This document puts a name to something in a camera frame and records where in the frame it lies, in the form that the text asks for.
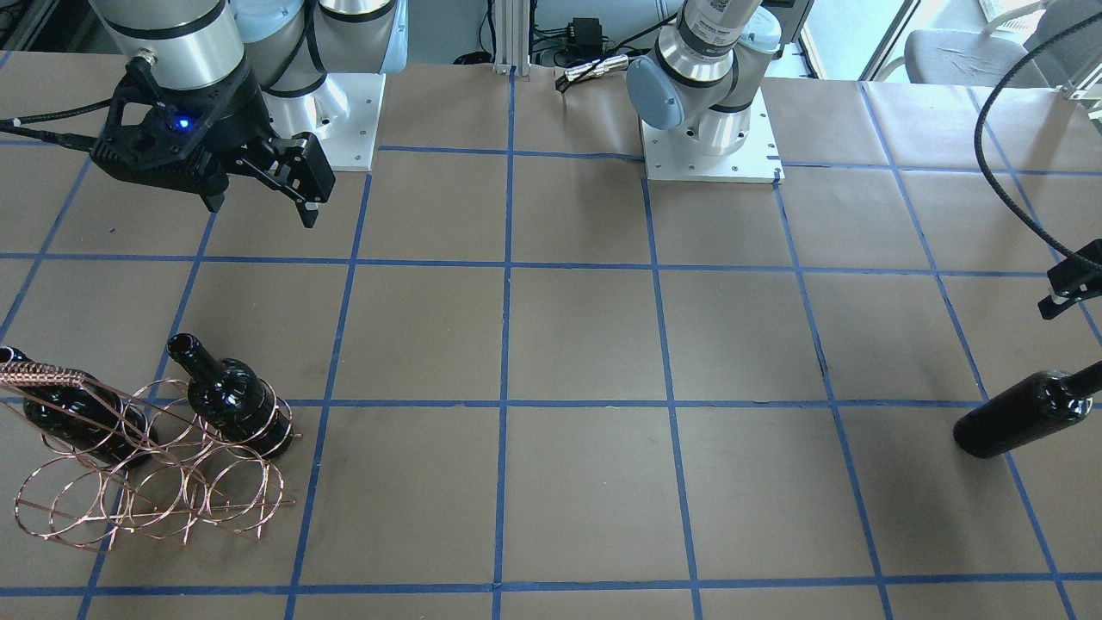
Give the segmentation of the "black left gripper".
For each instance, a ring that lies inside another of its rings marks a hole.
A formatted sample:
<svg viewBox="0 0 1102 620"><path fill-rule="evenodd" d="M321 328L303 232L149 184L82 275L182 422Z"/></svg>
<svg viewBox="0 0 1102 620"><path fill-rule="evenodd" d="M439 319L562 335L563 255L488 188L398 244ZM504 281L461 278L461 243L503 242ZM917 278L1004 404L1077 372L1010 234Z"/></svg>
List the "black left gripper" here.
<svg viewBox="0 0 1102 620"><path fill-rule="evenodd" d="M1052 320L1082 300L1098 298L1101 294L1099 270L1085 267L1071 257L1056 263L1046 272L1050 293L1037 302L1042 320Z"/></svg>

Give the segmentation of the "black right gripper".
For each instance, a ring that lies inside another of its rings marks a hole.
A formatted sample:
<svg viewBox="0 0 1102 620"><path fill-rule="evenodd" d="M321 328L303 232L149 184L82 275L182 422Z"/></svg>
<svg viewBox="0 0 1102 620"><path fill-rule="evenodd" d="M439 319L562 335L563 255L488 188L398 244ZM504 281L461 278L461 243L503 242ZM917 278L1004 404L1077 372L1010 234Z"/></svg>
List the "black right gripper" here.
<svg viewBox="0 0 1102 620"><path fill-rule="evenodd" d="M300 222L314 228L336 176L314 133L273 137L251 63L240 59L220 81L173 90L155 81L153 63L133 58L115 86L90 157L114 180L196 194L220 211L228 174L283 193Z"/></svg>

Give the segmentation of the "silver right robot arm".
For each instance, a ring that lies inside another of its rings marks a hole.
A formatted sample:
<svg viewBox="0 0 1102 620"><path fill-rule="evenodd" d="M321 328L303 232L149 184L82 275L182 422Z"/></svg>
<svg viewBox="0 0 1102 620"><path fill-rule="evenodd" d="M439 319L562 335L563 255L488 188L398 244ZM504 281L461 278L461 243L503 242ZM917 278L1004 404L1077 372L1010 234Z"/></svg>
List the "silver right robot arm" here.
<svg viewBox="0 0 1102 620"><path fill-rule="evenodd" d="M233 174L305 227L336 171L370 168L386 77L406 69L406 1L95 1L127 55L90 148L114 180L217 213Z"/></svg>

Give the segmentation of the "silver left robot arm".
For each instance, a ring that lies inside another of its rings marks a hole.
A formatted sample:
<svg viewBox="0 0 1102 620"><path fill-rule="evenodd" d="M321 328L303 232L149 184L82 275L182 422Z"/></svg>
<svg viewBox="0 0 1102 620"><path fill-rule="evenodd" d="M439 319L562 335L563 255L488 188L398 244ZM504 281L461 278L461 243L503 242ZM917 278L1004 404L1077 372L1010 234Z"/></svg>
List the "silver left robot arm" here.
<svg viewBox="0 0 1102 620"><path fill-rule="evenodd" d="M1052 287L1039 302L1042 318L1051 320L1072 303L1099 295L1099 242L1071 251L1014 202L988 168L984 123L1007 88L1046 81L1036 59L1047 52L1099 59L1099 39L1083 32L1099 25L1098 1L1035 1L1022 13L1042 11L1047 39L1012 47L994 70L991 94L981 106L973 150L988 187L1009 211L1062 261L1048 272ZM656 180L732 182L749 174L721 165L739 164L741 149L749 144L750 113L766 66L782 43L782 25L758 1L687 1L670 22L656 28L653 48L630 59L626 84L641 121L644 157Z"/></svg>

